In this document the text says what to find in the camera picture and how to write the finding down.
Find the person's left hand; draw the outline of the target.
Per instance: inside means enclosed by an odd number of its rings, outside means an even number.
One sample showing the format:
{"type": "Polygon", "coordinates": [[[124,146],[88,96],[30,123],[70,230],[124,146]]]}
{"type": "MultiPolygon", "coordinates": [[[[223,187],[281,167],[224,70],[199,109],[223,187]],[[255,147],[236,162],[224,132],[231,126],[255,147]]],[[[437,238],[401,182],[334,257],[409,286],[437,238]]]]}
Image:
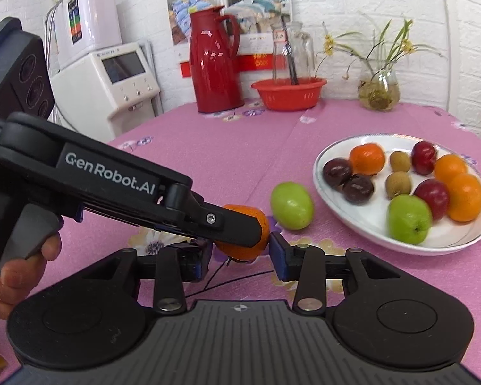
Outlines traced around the person's left hand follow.
{"type": "Polygon", "coordinates": [[[46,239],[41,250],[28,259],[7,262],[0,273],[0,319],[6,320],[13,308],[39,284],[49,261],[61,252],[59,233],[46,239]]]}

